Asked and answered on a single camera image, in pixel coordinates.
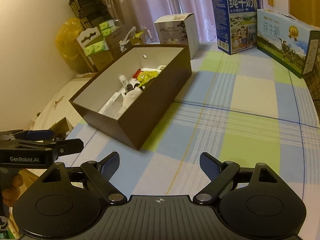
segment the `yellow line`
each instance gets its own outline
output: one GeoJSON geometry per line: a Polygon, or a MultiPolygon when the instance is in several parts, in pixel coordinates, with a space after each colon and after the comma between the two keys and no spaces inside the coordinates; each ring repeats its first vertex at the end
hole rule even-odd
{"type": "MultiPolygon", "coordinates": [[[[218,70],[219,70],[219,68],[220,68],[220,63],[221,63],[221,60],[222,60],[223,55],[224,55],[224,53],[221,55],[221,59],[220,59],[220,61],[219,61],[219,65],[218,65],[217,71],[214,73],[214,76],[213,76],[213,78],[212,78],[212,81],[211,81],[210,87],[209,87],[209,89],[208,89],[207,95],[205,96],[203,105],[205,105],[205,102],[206,102],[206,100],[207,100],[207,97],[209,96],[209,92],[210,92],[211,87],[212,87],[212,85],[213,85],[214,78],[215,78],[215,76],[216,76],[216,74],[217,74],[217,72],[218,72],[218,70]]],[[[172,181],[171,181],[171,184],[170,184],[170,186],[169,186],[169,188],[168,188],[168,190],[167,190],[167,192],[166,192],[166,195],[169,194],[169,192],[170,192],[170,190],[171,190],[171,188],[172,188],[172,186],[173,186],[173,183],[174,183],[175,179],[177,178],[177,175],[178,175],[178,173],[179,173],[179,171],[180,171],[180,169],[181,169],[181,166],[182,166],[182,164],[183,164],[183,162],[184,162],[184,159],[186,158],[187,152],[189,151],[190,145],[191,145],[191,143],[192,143],[193,137],[194,137],[195,132],[196,132],[196,129],[197,129],[197,127],[198,127],[198,123],[199,123],[200,118],[201,118],[201,116],[202,116],[203,110],[204,110],[204,107],[202,107],[202,109],[201,109],[201,112],[200,112],[200,114],[199,114],[199,118],[198,118],[198,120],[197,120],[196,126],[194,127],[194,129],[193,129],[193,131],[192,131],[191,138],[190,138],[190,141],[189,141],[188,146],[187,146],[187,148],[186,148],[186,151],[185,151],[184,154],[183,154],[183,157],[182,157],[182,159],[181,159],[181,162],[180,162],[180,164],[179,164],[179,167],[178,167],[178,169],[177,169],[177,171],[176,171],[176,173],[175,173],[175,175],[174,175],[174,177],[173,177],[173,179],[172,179],[172,181]]]]}

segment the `yellow plastic bag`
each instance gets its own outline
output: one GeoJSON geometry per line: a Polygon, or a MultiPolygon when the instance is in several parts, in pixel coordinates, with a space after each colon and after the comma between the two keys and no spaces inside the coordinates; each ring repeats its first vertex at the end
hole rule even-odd
{"type": "Polygon", "coordinates": [[[75,39],[83,31],[78,18],[67,20],[57,33],[55,44],[60,55],[69,67],[79,73],[88,72],[88,66],[77,50],[75,39]]]}

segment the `printed cow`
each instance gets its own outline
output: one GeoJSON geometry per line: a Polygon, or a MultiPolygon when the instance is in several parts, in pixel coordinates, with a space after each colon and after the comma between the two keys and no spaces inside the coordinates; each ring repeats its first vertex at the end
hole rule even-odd
{"type": "Polygon", "coordinates": [[[289,59],[289,62],[292,63],[296,55],[295,50],[290,48],[285,40],[282,40],[281,38],[279,38],[279,40],[281,41],[281,49],[283,56],[282,60],[284,60],[287,57],[289,59]]]}

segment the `tablecloth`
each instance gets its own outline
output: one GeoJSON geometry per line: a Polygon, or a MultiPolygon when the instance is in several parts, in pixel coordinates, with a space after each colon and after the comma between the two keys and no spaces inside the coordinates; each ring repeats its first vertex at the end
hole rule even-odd
{"type": "Polygon", "coordinates": [[[111,178],[131,194],[191,198],[210,181],[199,156],[208,152],[242,167],[267,163],[304,201],[303,239],[320,239],[320,128],[302,79],[257,49],[234,55],[201,44],[193,75],[136,151],[81,121],[69,138],[81,138],[80,154],[59,158],[66,166],[100,161],[112,151],[120,167],[111,178]]]}

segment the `ribbed gray surface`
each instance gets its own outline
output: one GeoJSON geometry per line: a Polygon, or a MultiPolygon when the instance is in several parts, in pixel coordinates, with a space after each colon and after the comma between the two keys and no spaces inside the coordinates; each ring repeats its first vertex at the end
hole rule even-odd
{"type": "Polygon", "coordinates": [[[72,240],[245,240],[226,228],[210,207],[188,196],[133,196],[109,207],[100,221],[72,240]]]}

